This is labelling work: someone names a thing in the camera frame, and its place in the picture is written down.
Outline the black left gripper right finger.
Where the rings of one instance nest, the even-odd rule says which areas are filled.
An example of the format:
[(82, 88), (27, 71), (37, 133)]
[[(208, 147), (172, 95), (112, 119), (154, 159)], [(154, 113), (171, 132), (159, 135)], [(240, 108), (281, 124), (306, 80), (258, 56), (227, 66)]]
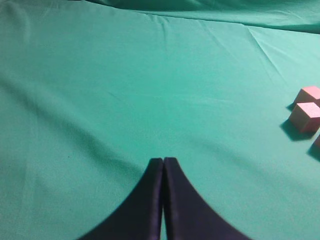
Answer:
[(162, 197), (168, 240), (248, 240), (198, 194), (174, 157), (164, 159)]

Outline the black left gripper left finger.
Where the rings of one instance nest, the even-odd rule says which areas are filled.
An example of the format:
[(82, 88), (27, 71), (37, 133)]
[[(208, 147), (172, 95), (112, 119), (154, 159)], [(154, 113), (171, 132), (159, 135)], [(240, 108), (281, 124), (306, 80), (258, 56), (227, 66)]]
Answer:
[(152, 158), (127, 198), (81, 240), (159, 240), (162, 226), (163, 160)]

